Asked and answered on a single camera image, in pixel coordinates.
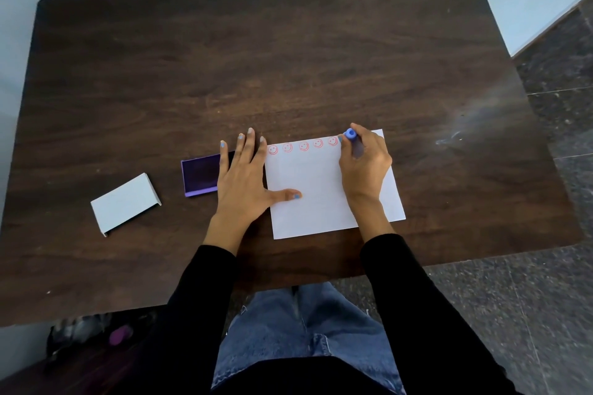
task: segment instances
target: jeans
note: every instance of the jeans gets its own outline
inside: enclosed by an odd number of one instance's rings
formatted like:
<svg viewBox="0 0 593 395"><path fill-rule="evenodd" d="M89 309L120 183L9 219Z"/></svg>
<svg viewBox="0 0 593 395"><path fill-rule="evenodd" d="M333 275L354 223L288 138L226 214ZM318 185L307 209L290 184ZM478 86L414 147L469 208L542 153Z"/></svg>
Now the jeans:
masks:
<svg viewBox="0 0 593 395"><path fill-rule="evenodd" d="M259 361L335 356L405 395L383 326L330 283L258 292L221 343L212 388Z"/></svg>

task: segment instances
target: sheet of paper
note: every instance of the sheet of paper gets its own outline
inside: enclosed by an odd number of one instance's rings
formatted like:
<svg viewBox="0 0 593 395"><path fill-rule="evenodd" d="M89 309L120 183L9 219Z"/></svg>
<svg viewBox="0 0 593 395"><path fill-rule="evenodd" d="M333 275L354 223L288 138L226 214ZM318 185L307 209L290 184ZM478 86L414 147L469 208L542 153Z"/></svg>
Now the sheet of paper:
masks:
<svg viewBox="0 0 593 395"><path fill-rule="evenodd" d="M145 173L91 202L103 236L156 204L161 201Z"/></svg>
<svg viewBox="0 0 593 395"><path fill-rule="evenodd" d="M374 132L383 136L382 129ZM274 239L358 226L342 189L339 159L337 136L268 146L268 189L298 189L303 196L272 206ZM389 222L406 218L391 167L383 180L380 199Z"/></svg>

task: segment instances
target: pink object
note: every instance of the pink object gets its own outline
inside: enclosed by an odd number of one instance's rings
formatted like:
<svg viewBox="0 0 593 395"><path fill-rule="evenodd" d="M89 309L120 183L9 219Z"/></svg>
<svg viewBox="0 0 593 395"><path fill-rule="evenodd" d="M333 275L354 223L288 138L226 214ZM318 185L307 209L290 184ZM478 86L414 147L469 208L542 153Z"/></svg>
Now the pink object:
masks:
<svg viewBox="0 0 593 395"><path fill-rule="evenodd" d="M120 326L109 335L109 345L116 346L132 337L134 330L129 325Z"/></svg>

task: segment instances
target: hand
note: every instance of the hand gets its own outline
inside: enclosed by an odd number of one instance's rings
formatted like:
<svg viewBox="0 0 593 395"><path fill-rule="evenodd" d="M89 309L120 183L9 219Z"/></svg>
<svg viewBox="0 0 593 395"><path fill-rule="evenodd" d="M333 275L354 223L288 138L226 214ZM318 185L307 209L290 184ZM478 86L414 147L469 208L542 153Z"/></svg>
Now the hand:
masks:
<svg viewBox="0 0 593 395"><path fill-rule="evenodd" d="M379 200L383 179L392 159L385 139L356 123L352 123L351 127L360 137L364 153L360 158L354 158L352 143L347 137L340 135L342 186L360 234L367 242L380 234L394 232Z"/></svg>
<svg viewBox="0 0 593 395"><path fill-rule="evenodd" d="M218 208L210 220L204 244L216 245L236 255L245 231L255 219L278 202L302 197L296 189L268 190L263 187L263 165L267 143L262 136L254 155L256 133L250 128L247 138L241 133L233 162L228 164L228 146L221 141L218 174Z"/></svg>

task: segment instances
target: person's right arm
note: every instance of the person's right arm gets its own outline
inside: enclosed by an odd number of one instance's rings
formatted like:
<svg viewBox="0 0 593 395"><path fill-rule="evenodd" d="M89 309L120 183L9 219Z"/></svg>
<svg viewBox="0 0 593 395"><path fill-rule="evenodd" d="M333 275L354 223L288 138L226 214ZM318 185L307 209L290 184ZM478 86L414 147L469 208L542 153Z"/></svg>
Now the person's right arm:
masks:
<svg viewBox="0 0 593 395"><path fill-rule="evenodd" d="M365 152L354 159L351 143L340 137L342 183L365 241L360 259L407 394L446 388L455 393L515 394L492 354L385 217L379 193L391 157L384 139L359 125L352 128Z"/></svg>

